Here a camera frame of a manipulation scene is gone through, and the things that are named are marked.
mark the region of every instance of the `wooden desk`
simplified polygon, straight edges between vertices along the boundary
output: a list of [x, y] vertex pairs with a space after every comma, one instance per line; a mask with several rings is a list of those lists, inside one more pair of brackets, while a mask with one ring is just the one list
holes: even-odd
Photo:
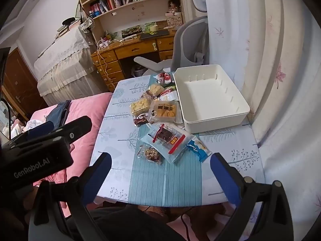
[[126, 75], [121, 66], [121, 59], [132, 56], [139, 56], [145, 53], [158, 52], [160, 60], [171, 59], [173, 57], [174, 36], [176, 31], [169, 29], [170, 34], [165, 36], [152, 37], [140, 41], [140, 36], [136, 39], [120, 42], [114, 42], [107, 48], [91, 55], [94, 65], [110, 92], [114, 91], [117, 83], [124, 80]]

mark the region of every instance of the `wooden door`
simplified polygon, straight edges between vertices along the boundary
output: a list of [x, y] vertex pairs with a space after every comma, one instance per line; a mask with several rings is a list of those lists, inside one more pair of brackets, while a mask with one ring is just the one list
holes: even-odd
[[8, 56], [4, 71], [4, 87], [29, 118], [35, 111], [48, 107], [40, 96], [37, 81], [22, 59], [18, 48]]

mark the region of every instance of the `table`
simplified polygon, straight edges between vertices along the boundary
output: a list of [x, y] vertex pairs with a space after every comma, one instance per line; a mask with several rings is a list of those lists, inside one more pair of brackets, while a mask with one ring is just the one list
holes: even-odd
[[94, 52], [91, 55], [93, 64], [97, 67], [97, 72], [102, 76], [110, 92], [114, 91], [113, 85], [116, 87], [119, 81], [131, 76], [131, 69], [126, 68], [128, 62], [124, 59], [140, 55], [144, 57], [142, 54], [153, 52], [159, 54], [161, 61], [173, 57], [176, 30], [168, 29], [168, 31], [168, 35], [150, 37], [142, 41], [140, 35], [122, 43], [115, 41], [99, 51], [99, 54]]
[[[227, 201], [210, 168], [186, 150], [173, 164], [158, 165], [136, 155], [137, 139], [146, 133], [134, 126], [129, 105], [140, 98], [154, 78], [142, 76], [120, 81], [106, 110], [90, 164], [102, 152], [112, 156], [112, 168], [99, 197], [132, 204], [186, 207]], [[242, 176], [264, 183], [263, 167], [251, 126], [241, 125], [197, 134], [212, 151], [220, 152]]]

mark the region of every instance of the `bottle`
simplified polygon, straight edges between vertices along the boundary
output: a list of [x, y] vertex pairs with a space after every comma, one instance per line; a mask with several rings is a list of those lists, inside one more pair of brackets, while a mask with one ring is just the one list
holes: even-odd
[[94, 11], [89, 11], [89, 16], [90, 16], [91, 18], [95, 18], [95, 17], [96, 17]]

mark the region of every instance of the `pink flower print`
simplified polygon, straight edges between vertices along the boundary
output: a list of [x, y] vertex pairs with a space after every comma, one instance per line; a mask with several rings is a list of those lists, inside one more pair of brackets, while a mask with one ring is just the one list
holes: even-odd
[[274, 83], [278, 83], [277, 89], [279, 88], [279, 82], [283, 82], [283, 79], [286, 77], [286, 74], [281, 71], [281, 62], [279, 63], [278, 71], [275, 76]]

